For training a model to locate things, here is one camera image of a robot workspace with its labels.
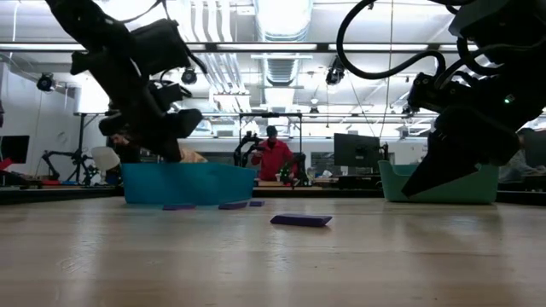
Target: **ceiling beam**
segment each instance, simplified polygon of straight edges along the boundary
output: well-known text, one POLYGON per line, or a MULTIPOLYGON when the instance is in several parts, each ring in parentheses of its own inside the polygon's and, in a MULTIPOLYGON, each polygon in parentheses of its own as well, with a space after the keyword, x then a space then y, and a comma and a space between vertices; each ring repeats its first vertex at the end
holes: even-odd
MULTIPOLYGON (((186 43, 194 53, 329 53, 335 54, 335 43, 186 43)), ((456 54, 454 43, 344 43, 346 53, 355 54, 416 54, 435 48, 445 54, 456 54)), ((84 51, 77 43, 51 42, 0 42, 1 52, 39 52, 39 53, 72 53, 84 51)))

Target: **computer monitor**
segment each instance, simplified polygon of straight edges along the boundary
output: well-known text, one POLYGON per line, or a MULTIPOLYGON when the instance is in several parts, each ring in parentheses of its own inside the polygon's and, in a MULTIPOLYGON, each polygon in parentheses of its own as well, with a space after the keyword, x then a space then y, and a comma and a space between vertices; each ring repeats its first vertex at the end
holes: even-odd
POLYGON ((14 164, 25 164, 29 136, 0 136, 0 160, 10 158, 14 164))
POLYGON ((336 166, 377 168, 380 159, 379 137, 334 134, 336 166))
POLYGON ((529 133, 525 136, 526 163, 529 166, 546 166, 546 131, 529 133))

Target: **purple rectangular block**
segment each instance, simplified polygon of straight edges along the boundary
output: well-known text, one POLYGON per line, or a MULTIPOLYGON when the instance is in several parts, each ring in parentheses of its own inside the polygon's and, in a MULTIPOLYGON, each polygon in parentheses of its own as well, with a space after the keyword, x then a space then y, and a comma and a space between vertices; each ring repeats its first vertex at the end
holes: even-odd
POLYGON ((263 206, 263 205, 265 205, 265 201, 254 200, 250 202, 250 206, 263 206))
POLYGON ((165 205, 163 206, 163 210, 165 211, 190 210, 195 208, 196 208, 196 205, 165 205))
POLYGON ((242 209, 242 208, 246 208, 246 207, 247 207, 247 203, 245 201, 245 202, 233 203, 233 204, 223 204, 223 205, 218 206, 218 209, 220 209, 220 210, 236 210, 236 209, 242 209))
POLYGON ((281 214, 273 217, 271 223, 306 226, 306 227, 323 227, 332 219, 330 216, 310 216, 305 214, 281 214))

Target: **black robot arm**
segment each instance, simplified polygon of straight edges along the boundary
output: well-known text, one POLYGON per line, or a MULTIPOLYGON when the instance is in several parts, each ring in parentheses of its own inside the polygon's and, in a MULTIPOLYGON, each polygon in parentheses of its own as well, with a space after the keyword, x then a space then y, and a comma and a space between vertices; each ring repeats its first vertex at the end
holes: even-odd
POLYGON ((374 1, 357 4, 341 25, 336 45, 347 70, 361 78, 389 78, 424 57, 438 60, 436 73, 419 74, 408 97, 410 113, 425 108, 439 116, 428 137, 427 156, 403 192, 411 196, 464 177, 477 171, 477 164, 508 163, 520 148, 515 132, 546 107, 546 5, 534 0, 431 0, 462 5, 450 10, 456 14, 450 33, 457 37, 461 59, 446 67, 444 57, 429 50, 387 72, 371 73, 348 61, 343 37, 351 20, 374 1), (469 40, 479 48, 469 52, 469 40), (481 55, 497 66, 480 66, 475 59, 481 55), (459 71, 463 66, 482 77, 459 71), (465 83, 452 81, 456 75, 465 83))
POLYGON ((259 144, 262 142, 263 140, 261 138, 258 137, 258 135, 256 133, 254 133, 254 135, 252 134, 251 131, 247 131, 247 134, 241 139, 241 142, 239 143, 239 145, 237 146, 237 148, 235 149, 235 151, 233 152, 233 160, 235 162, 235 166, 242 166, 242 167, 246 167, 247 166, 247 163, 248 163, 248 155, 253 151, 253 150, 265 150, 265 148, 261 148, 259 146, 259 144), (249 149, 244 155, 242 154, 241 150, 242 150, 242 147, 245 146, 247 143, 249 142, 254 142, 254 144, 251 146, 251 149, 249 149))
MULTIPOLYGON (((180 38, 178 23, 167 19, 130 32, 126 21, 105 14, 92 0, 46 0, 62 28, 87 52, 73 53, 71 74, 87 70, 119 110, 99 128, 111 136, 124 129, 132 142, 163 156, 181 159, 177 139, 191 134, 202 120, 198 110, 168 113, 184 93, 178 84, 150 83, 149 76, 176 67, 191 67, 190 58, 206 73, 180 38)), ((166 5, 166 0, 158 0, 166 5)))

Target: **teal bin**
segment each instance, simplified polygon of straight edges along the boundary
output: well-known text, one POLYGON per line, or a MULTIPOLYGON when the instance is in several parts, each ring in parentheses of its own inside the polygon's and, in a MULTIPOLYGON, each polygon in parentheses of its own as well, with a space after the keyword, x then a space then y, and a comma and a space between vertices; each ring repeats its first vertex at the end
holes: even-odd
POLYGON ((124 164, 128 204, 221 205, 249 200, 256 171, 217 163, 124 164))
POLYGON ((498 167, 481 165, 474 174, 459 178, 416 194, 410 198, 402 194, 418 165, 391 165, 380 161, 379 168, 385 199, 393 202, 490 204, 497 197, 498 167))

